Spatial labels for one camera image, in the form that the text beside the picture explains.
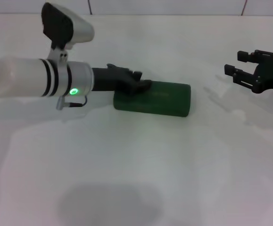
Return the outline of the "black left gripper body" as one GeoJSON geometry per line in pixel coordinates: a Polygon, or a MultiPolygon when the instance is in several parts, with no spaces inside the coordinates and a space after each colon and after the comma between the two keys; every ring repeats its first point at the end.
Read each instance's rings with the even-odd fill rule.
{"type": "Polygon", "coordinates": [[[92,68],[94,85],[92,91],[132,92],[132,71],[128,68],[107,64],[106,68],[92,68]]]}

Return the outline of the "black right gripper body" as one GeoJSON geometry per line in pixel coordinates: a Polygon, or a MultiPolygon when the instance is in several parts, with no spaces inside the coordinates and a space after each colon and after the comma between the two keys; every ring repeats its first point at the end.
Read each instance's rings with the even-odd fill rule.
{"type": "Polygon", "coordinates": [[[252,60],[257,63],[254,71],[255,83],[252,92],[260,94],[266,90],[273,89],[273,53],[255,50],[251,53],[252,60]]]}

